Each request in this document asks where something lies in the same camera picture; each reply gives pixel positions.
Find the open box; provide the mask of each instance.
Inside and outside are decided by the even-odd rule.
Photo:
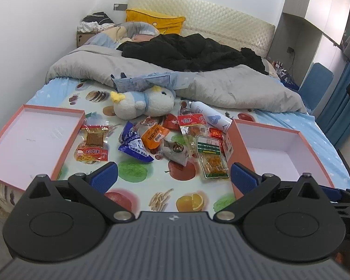
[[[84,110],[23,105],[0,131],[0,181],[26,190],[38,174],[56,180]]]
[[[239,162],[258,175],[272,173],[297,181],[304,172],[316,182],[334,187],[323,164],[299,131],[234,119],[224,140],[228,168]],[[236,198],[242,193],[234,186]]]

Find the metal screw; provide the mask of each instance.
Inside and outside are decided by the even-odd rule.
[[[120,210],[115,212],[113,217],[119,221],[127,221],[131,219],[131,213],[126,210]]]
[[[223,210],[217,213],[217,218],[223,221],[231,221],[235,218],[235,214],[228,210]]]

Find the spray can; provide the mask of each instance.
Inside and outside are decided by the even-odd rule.
[[[203,114],[207,123],[223,131],[224,133],[227,132],[232,123],[230,118],[227,118],[212,107],[200,101],[190,102],[189,104],[193,113]]]

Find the black circular disc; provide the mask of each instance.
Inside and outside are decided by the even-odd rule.
[[[244,235],[254,248],[274,259],[305,263],[328,257],[342,243],[345,224],[333,207],[324,210],[317,203],[282,201],[260,206],[246,216]]]
[[[6,244],[19,257],[69,260],[91,250],[105,234],[105,220],[92,207],[64,199],[33,201],[15,207],[3,228]]]

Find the headboard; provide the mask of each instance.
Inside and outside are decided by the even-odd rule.
[[[272,24],[202,0],[128,0],[128,7],[185,16],[182,36],[200,33],[239,50],[249,47],[261,57],[267,56],[275,33]]]

